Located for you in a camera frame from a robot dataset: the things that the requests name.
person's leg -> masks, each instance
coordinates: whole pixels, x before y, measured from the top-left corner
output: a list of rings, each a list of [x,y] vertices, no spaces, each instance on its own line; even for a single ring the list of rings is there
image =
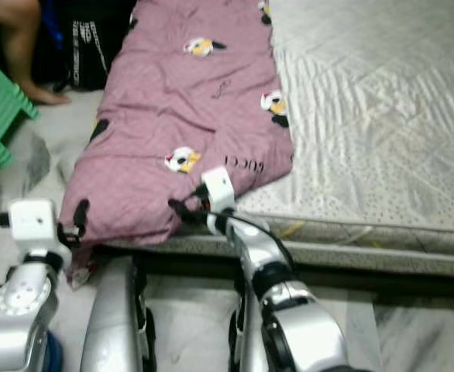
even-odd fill
[[[7,69],[12,80],[33,101],[48,105],[67,103],[68,98],[37,87],[31,78],[40,19],[41,7],[38,0],[0,0],[2,45]]]

blue object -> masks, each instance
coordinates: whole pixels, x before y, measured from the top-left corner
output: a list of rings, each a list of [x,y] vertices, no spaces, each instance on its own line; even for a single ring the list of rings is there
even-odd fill
[[[64,47],[64,37],[62,36],[62,32],[60,31],[60,28],[58,26],[57,12],[55,11],[55,7],[53,6],[53,0],[46,0],[41,11],[41,19],[48,28],[48,32],[55,42],[57,49],[62,50],[62,48]]]
[[[53,333],[48,332],[46,352],[43,361],[43,372],[62,371],[62,346]]]
[[[43,372],[62,371],[62,346],[53,333],[48,332]]]

white bedsheet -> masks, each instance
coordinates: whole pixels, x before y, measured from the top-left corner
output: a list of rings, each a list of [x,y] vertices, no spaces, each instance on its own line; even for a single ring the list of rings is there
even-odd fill
[[[295,145],[263,215],[454,231],[454,0],[272,0]]]

black bag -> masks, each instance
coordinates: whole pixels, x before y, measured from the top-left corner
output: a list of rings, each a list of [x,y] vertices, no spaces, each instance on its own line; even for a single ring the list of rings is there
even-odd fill
[[[44,23],[41,23],[36,39],[32,73],[37,84],[62,81],[67,76],[64,52],[58,50]]]
[[[136,0],[57,0],[72,87],[105,87],[112,61],[129,31],[135,4]]]

fabric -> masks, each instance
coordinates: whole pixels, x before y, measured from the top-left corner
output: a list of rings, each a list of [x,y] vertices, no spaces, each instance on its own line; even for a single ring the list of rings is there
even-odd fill
[[[86,243],[163,242],[181,223],[168,199],[214,167],[226,166],[237,195],[291,170],[271,28],[256,1],[141,1],[133,14],[60,214],[70,225],[89,200]]]
[[[370,244],[396,229],[385,247],[410,230],[421,250],[454,253],[454,0],[270,9],[294,170],[239,209],[361,229]]]

